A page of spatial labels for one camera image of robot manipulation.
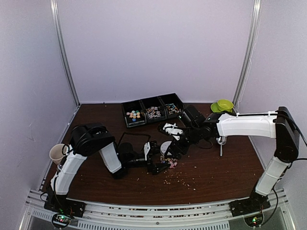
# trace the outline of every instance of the white backdrop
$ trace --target white backdrop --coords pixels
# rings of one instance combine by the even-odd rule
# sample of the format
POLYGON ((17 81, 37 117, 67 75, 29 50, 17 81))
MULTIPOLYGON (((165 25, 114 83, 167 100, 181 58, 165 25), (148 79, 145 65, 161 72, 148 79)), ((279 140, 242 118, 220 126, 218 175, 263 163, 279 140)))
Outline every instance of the white backdrop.
POLYGON ((81 103, 176 92, 232 100, 253 0, 61 0, 59 15, 81 103))
POLYGON ((0 4, 0 229, 16 230, 76 109, 50 1, 0 4))
MULTIPOLYGON (((286 106, 307 137, 307 2, 305 0, 264 1, 257 44, 239 104, 243 113, 264 112, 286 106)), ((274 139, 253 137, 260 158, 267 165, 276 150, 274 139)), ((300 158, 307 157, 301 140, 300 158)), ((306 229, 306 162, 294 162, 278 183, 284 187, 297 220, 306 229)))

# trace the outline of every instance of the black cable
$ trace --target black cable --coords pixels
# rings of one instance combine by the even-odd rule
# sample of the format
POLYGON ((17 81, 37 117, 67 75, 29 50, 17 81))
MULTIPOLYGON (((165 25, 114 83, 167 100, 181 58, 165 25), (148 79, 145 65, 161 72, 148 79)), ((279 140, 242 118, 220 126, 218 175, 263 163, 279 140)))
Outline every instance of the black cable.
POLYGON ((40 195, 40 199, 42 200, 42 201, 44 201, 44 202, 46 202, 46 200, 43 200, 43 198, 42 198, 42 195, 44 195, 44 194, 46 194, 47 192, 43 192, 41 195, 40 195))
POLYGON ((264 222, 264 223, 262 223, 260 226, 262 227, 263 225, 265 225, 267 222, 269 222, 269 220, 272 218, 272 216, 274 215, 274 213, 275 213, 275 211, 276 211, 276 209, 277 209, 277 207, 278 207, 278 195, 277 195, 277 193, 276 193, 276 191, 275 191, 275 186, 273 187, 273 191, 274 191, 274 193, 275 193, 275 195, 276 195, 276 206, 275 206, 275 208, 274 208, 274 211, 272 212, 272 214, 270 215, 270 217, 264 222))
POLYGON ((69 145, 64 144, 64 145, 63 145, 63 147, 62 147, 62 155, 63 155, 63 156, 65 156, 65 155, 66 155, 66 154, 64 153, 64 148, 65 148, 65 147, 67 147, 67 148, 68 148, 68 151, 67 151, 67 152, 71 152, 71 151, 70 151, 70 149, 69 149, 69 148, 70 148, 70 147, 69 147, 69 145))
POLYGON ((195 144, 196 147, 197 147, 197 148, 200 148, 200 149, 202 149, 202 150, 209 150, 209 149, 211 149, 211 148, 213 147, 212 141, 210 141, 210 140, 204 140, 204 141, 208 142, 208 143, 210 144, 210 146, 209 146, 209 147, 202 147, 202 146, 199 146, 199 145, 195 144))
POLYGON ((125 135, 144 136, 144 137, 147 137, 146 142, 148 142, 150 140, 150 138, 152 138, 152 136, 150 136, 149 134, 123 132, 123 134, 121 135, 121 137, 119 139, 118 146, 120 145, 120 143, 121 143, 121 141, 122 141, 122 139, 124 138, 125 135))
POLYGON ((61 207, 63 207, 63 205, 59 202, 58 197, 57 197, 57 194, 56 194, 56 180, 57 180, 57 177, 54 178, 54 181, 53 181, 53 193, 54 193, 54 196, 55 196, 55 198, 56 198, 58 204, 59 204, 61 207))

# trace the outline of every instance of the wooden table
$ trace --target wooden table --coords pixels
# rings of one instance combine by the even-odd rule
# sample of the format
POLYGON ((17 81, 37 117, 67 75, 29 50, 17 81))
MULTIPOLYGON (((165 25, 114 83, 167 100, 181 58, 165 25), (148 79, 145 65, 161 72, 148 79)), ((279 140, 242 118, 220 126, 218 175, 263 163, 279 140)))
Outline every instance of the wooden table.
MULTIPOLYGON (((210 114, 209 104, 194 105, 205 116, 210 114)), ((94 122, 105 125, 117 141, 124 131, 150 134, 158 144, 171 140, 157 131, 158 123, 127 129, 120 104, 84 104, 63 143, 69 142, 71 130, 76 125, 94 122)), ((180 123, 177 119, 168 122, 180 123)), ((124 141, 131 142, 135 150, 140 150, 146 138, 127 137, 124 141)), ((119 180, 112 178, 101 156, 96 153, 80 167, 68 197, 113 204, 175 205, 249 196, 263 168, 248 137, 229 137, 223 150, 223 157, 220 157, 217 144, 210 150, 191 146, 175 169, 151 175, 146 168, 132 168, 119 180)), ((55 169, 55 164, 52 164, 46 182, 53 177, 55 169)))

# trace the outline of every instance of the paper cup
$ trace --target paper cup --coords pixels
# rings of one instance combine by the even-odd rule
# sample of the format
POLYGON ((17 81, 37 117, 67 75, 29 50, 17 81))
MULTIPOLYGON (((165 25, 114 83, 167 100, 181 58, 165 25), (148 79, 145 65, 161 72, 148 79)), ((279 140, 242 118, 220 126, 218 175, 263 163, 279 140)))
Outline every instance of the paper cup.
MULTIPOLYGON (((49 152, 49 157, 50 159, 52 159, 52 161, 55 164, 59 164, 62 160, 62 158, 64 157, 64 155, 62 154, 62 148, 63 148, 64 144, 57 144, 55 146, 52 147, 52 149, 49 152)), ((67 151, 67 146, 64 147, 63 152, 66 153, 67 151)))

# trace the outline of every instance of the green plate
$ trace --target green plate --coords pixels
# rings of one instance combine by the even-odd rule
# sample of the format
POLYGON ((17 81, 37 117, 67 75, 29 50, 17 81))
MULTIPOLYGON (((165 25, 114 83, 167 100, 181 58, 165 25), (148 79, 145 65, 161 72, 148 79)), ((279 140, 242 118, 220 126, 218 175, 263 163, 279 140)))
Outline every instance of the green plate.
POLYGON ((221 110, 220 110, 219 107, 218 107, 217 102, 216 102, 216 103, 213 103, 213 104, 211 105, 211 110, 212 110, 212 112, 214 112, 214 113, 220 113, 220 112, 221 112, 221 110))

